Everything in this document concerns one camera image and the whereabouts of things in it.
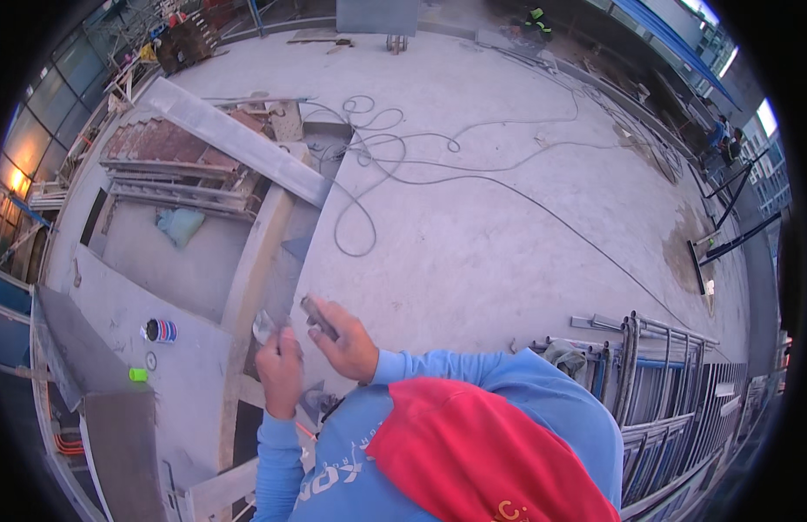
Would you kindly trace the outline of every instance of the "stain on floor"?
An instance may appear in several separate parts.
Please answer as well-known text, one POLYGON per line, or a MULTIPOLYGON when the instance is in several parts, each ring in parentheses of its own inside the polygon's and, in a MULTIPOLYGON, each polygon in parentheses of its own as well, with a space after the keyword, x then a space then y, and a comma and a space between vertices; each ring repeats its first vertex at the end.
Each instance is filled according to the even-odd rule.
MULTIPOLYGON (((690 258, 687 242, 688 240, 694 241, 707 234, 703 226, 707 218, 701 213, 694 212, 689 203, 679 205, 677 213, 681 215, 681 220, 677 221, 676 226, 670 231, 670 237, 661 243, 662 253, 679 286, 691 294, 699 295, 697 272, 693 266, 693 260, 690 258)), ((707 244, 695 247, 697 257, 700 258, 705 254, 706 250, 707 244)), ((703 266, 701 271, 703 281, 713 279, 714 267, 712 264, 703 266)), ((709 304, 708 308, 712 315, 712 303, 709 304)))
POLYGON ((655 154, 649 145, 644 144, 644 138, 637 136, 629 125, 619 121, 612 124, 612 129, 618 135, 618 144, 620 146, 626 147, 628 151, 635 152, 639 158, 660 173, 668 183, 679 184, 673 169, 667 161, 660 154, 655 154))

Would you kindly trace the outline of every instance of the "green cap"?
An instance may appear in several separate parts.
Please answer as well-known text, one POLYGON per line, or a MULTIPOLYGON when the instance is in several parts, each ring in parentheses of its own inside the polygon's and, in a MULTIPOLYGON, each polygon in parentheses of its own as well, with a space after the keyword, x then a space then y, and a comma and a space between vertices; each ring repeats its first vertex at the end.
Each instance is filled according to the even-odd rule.
POLYGON ((128 370, 128 378, 134 382, 145 382, 148 380, 148 371, 145 368, 132 368, 128 370))

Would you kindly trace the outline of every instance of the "blue tarp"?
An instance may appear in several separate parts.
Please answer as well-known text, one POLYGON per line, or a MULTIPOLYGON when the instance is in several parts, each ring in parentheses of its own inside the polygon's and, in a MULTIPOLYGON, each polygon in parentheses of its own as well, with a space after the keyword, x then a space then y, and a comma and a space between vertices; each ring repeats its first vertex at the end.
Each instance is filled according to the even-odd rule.
POLYGON ((690 68, 700 73, 702 78, 705 78, 714 89, 718 90, 728 98, 731 103, 737 105, 731 98, 731 94, 722 87, 719 78, 702 62, 699 55, 690 48, 690 46, 681 39, 681 37, 668 26, 664 20, 653 13, 649 7, 639 2, 638 0, 612 0, 615 5, 620 7, 621 11, 633 17, 636 22, 644 26, 648 31, 653 33, 663 44, 665 44, 676 56, 680 57, 690 68))

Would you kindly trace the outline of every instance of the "light blue long-sleeve shirt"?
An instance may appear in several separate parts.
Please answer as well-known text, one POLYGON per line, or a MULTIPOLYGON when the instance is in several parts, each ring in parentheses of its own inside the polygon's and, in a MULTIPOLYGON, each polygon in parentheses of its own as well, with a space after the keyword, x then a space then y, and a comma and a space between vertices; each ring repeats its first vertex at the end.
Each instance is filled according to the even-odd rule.
POLYGON ((505 397, 569 444, 600 492, 620 509, 624 443, 615 420, 580 384, 532 350, 516 355, 430 351, 423 356, 381 350, 371 385, 348 393, 323 424, 315 465, 306 474, 293 421, 275 419, 265 410, 257 434, 253 520, 436 520, 365 453, 392 411, 388 384, 421 376, 466 381, 505 397))

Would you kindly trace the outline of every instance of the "worker's left hand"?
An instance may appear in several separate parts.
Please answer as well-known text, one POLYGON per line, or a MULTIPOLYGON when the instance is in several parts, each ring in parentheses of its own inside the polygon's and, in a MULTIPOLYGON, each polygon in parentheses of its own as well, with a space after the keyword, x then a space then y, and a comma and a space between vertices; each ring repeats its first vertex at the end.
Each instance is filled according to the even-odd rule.
POLYGON ((302 359, 302 349, 290 327, 270 334, 256 353, 256 370, 271 417, 287 420, 296 414, 303 385, 302 359))

